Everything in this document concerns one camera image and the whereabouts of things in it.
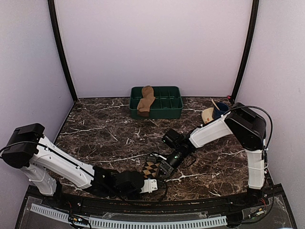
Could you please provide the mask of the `brown argyle sock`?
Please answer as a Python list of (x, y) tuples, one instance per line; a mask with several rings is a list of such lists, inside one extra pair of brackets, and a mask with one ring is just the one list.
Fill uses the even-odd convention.
[(157, 170), (160, 163), (153, 163), (153, 162), (145, 162), (142, 174), (145, 178), (154, 178), (156, 177)]

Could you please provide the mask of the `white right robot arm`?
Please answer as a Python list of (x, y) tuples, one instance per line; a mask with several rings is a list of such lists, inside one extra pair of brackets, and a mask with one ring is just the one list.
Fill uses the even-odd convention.
[(243, 197), (243, 203), (253, 207), (262, 198), (262, 189), (267, 170), (266, 152), (272, 135), (266, 133), (265, 119), (255, 111), (256, 106), (236, 103), (219, 118), (198, 126), (187, 135), (169, 129), (162, 138), (173, 152), (164, 158), (158, 167), (156, 176), (171, 177), (182, 162), (196, 149), (227, 135), (234, 135), (247, 155), (248, 187), (251, 189)]

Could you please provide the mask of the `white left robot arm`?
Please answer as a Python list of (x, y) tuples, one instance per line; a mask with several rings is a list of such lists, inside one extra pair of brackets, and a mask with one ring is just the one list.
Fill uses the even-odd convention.
[(44, 129), (38, 123), (17, 127), (0, 152), (3, 161), (22, 170), (55, 207), (63, 208), (67, 204), (67, 197), (60, 192), (60, 182), (52, 178), (48, 171), (69, 180), (77, 188), (102, 198), (128, 197), (143, 192), (145, 181), (140, 172), (120, 173), (81, 162), (55, 146), (44, 135)]

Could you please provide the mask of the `green compartment tray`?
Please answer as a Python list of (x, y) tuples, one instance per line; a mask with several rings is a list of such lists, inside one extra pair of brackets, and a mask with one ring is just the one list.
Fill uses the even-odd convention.
[[(177, 86), (154, 86), (155, 100), (151, 105), (148, 119), (178, 119), (183, 109), (180, 89)], [(142, 87), (131, 89), (129, 109), (131, 118), (145, 119), (139, 116), (137, 106), (142, 99)]]

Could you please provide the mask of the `cream floral plate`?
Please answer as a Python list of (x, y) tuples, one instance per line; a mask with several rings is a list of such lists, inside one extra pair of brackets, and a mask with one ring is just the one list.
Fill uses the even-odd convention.
[(207, 109), (202, 111), (202, 120), (203, 120), (204, 124), (207, 124), (207, 123), (214, 120), (213, 119), (213, 111), (214, 111), (213, 107), (207, 108)]

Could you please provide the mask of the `small circuit board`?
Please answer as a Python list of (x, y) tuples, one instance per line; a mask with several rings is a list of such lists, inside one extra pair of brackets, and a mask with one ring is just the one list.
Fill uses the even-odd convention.
[(73, 226), (88, 226), (89, 225), (89, 221), (81, 216), (76, 216), (76, 215), (72, 215), (70, 214), (68, 216), (68, 222), (70, 224), (72, 224)]

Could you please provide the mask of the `tan brown sock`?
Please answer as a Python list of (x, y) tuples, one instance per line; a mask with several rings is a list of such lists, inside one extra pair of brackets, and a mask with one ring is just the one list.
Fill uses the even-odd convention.
[(151, 105), (155, 101), (154, 90), (151, 86), (142, 88), (142, 98), (137, 106), (137, 115), (140, 117), (149, 117)]

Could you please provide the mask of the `dark blue mug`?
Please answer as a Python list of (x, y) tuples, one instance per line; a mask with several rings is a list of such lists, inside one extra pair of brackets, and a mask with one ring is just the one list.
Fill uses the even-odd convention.
[(212, 117), (213, 119), (218, 119), (223, 115), (225, 112), (229, 110), (229, 106), (222, 102), (215, 103), (216, 106), (213, 107)]

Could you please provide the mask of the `black front table rail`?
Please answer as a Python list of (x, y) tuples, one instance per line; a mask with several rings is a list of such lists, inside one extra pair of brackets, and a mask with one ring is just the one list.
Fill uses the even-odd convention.
[(190, 213), (208, 211), (211, 213), (232, 213), (242, 209), (256, 207), (260, 204), (246, 202), (246, 193), (225, 197), (203, 198), (182, 201), (128, 201), (82, 197), (62, 194), (61, 199), (55, 201), (55, 206), (71, 209), (73, 213), (101, 215), (104, 212), (130, 214), (159, 214), (159, 213)]

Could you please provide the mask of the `black right frame post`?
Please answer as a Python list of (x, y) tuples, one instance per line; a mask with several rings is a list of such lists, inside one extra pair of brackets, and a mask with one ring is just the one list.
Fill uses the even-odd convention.
[(243, 80), (244, 72), (246, 69), (248, 57), (249, 57), (251, 46), (252, 46), (255, 25), (256, 25), (256, 20), (257, 20), (257, 14), (258, 14), (258, 8), (259, 8), (259, 2), (260, 2), (259, 0), (252, 1), (251, 14), (250, 14), (250, 20), (249, 20), (249, 26), (248, 26), (248, 30), (247, 30), (244, 50), (243, 50), (239, 70), (237, 73), (237, 77), (235, 80), (235, 84), (233, 87), (233, 91), (232, 91), (231, 95), (228, 97), (231, 104), (235, 103), (238, 93), (239, 93), (239, 89), (240, 89), (242, 80)]

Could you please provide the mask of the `black frame post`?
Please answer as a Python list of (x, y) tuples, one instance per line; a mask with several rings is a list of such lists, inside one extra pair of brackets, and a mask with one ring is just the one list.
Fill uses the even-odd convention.
[(232, 91), (231, 95), (228, 97), (231, 104), (235, 103), (238, 93), (239, 93), (239, 89), (240, 89), (242, 80), (243, 80), (244, 72), (246, 69), (248, 57), (249, 57), (251, 46), (252, 46), (255, 25), (256, 25), (256, 20), (257, 20), (257, 14), (258, 14), (258, 8), (259, 8), (259, 2), (260, 2), (259, 0), (252, 1), (251, 14), (250, 14), (250, 20), (249, 20), (249, 26), (248, 26), (248, 30), (247, 30), (244, 50), (243, 50), (239, 70), (237, 73), (237, 77), (235, 80), (235, 84), (233, 87), (233, 91)]
[(55, 1), (47, 0), (47, 2), (48, 2), (49, 15), (50, 15), (50, 19), (51, 19), (53, 35), (54, 35), (59, 59), (61, 62), (61, 67), (62, 67), (64, 76), (65, 76), (65, 80), (66, 80), (71, 98), (72, 98), (73, 102), (76, 103), (78, 100), (78, 96), (76, 94), (76, 90), (75, 90), (74, 84), (72, 82), (72, 77), (70, 74), (70, 70), (68, 67), (68, 63), (67, 63), (67, 59), (66, 59), (62, 39), (61, 39), (61, 33), (60, 33), (57, 13), (56, 13), (56, 9), (55, 9)]

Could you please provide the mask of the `black left frame post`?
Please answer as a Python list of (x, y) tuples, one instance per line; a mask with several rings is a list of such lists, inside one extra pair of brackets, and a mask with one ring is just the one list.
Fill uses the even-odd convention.
[(61, 39), (61, 33), (60, 33), (57, 13), (56, 13), (56, 9), (55, 9), (55, 1), (47, 0), (47, 2), (48, 2), (49, 15), (50, 15), (50, 19), (51, 19), (53, 35), (54, 35), (59, 59), (61, 62), (61, 67), (62, 67), (64, 76), (65, 76), (65, 80), (66, 80), (71, 98), (72, 98), (73, 102), (76, 103), (78, 100), (78, 96), (76, 94), (76, 90), (75, 90), (74, 84), (72, 82), (72, 77), (70, 74), (70, 70), (68, 67), (68, 63), (67, 63), (67, 59), (66, 59), (62, 39)]

